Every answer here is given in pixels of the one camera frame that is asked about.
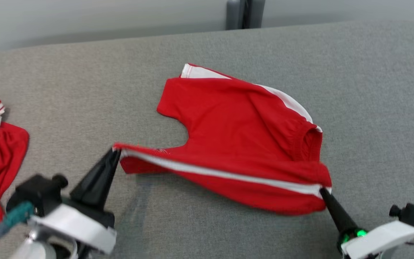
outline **gray couch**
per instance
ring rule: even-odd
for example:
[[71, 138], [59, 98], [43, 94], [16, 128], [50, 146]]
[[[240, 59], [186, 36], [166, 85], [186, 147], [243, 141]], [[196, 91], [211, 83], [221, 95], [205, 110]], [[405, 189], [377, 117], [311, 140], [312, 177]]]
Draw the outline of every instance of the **gray couch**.
[[[364, 228], [414, 202], [414, 23], [349, 22], [38, 46], [0, 53], [7, 122], [30, 145], [5, 193], [35, 173], [71, 190], [115, 141], [184, 144], [156, 113], [184, 63], [275, 87], [324, 130], [333, 193]], [[118, 172], [106, 204], [117, 216], [111, 258], [339, 258], [327, 211], [286, 217], [248, 208], [171, 174]], [[11, 254], [27, 228], [0, 240]], [[397, 258], [414, 258], [403, 247]]]

